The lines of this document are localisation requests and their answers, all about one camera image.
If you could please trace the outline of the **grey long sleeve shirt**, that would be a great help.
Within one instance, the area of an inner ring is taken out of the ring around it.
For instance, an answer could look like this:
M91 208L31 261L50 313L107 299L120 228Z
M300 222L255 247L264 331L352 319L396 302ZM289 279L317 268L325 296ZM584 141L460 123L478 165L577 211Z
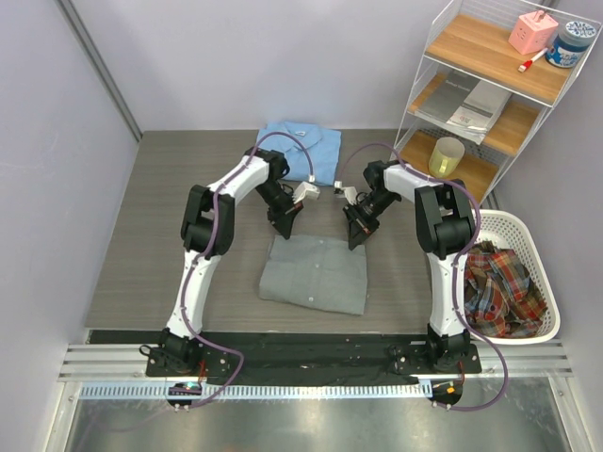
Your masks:
M345 315L367 303L367 252L345 240L315 235L276 236L259 280L259 298Z

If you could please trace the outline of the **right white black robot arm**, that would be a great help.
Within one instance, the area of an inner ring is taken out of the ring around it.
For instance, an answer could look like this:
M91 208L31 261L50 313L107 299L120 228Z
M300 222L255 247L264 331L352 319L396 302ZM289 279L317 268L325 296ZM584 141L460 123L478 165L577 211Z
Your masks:
M376 233L379 216L393 202L413 204L416 238L428 258L432 283L425 358L433 370L448 371L467 356L470 346L461 275L477 238L470 194L459 183L434 179L406 163L374 161L363 175L370 188L365 195L340 181L334 183L334 191L346 199L349 249Z

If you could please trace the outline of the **light blue shirt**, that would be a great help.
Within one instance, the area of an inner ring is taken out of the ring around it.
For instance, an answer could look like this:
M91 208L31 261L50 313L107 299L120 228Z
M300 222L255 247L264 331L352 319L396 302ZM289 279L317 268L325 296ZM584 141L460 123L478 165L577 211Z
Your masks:
M292 136L302 144L312 160L315 184L331 186L334 183L342 139L340 131L312 123L269 122L258 131L256 139L260 140L273 132L280 132L280 135L266 138L260 148L266 151L278 151L285 155L289 166L289 173L285 176L287 181L307 181L309 175L306 155L298 143L289 138Z

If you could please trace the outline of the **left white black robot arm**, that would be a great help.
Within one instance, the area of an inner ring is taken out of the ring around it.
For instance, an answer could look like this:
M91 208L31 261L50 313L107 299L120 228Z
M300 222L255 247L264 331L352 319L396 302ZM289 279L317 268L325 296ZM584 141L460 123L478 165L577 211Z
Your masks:
M288 174L285 156L277 151L249 149L227 174L209 186L193 186L181 226L185 249L183 276L171 317L161 333L152 360L182 376L201 362L204 305L213 274L235 237L236 207L255 191L268 207L269 224L284 239L291 236L303 209L280 180Z

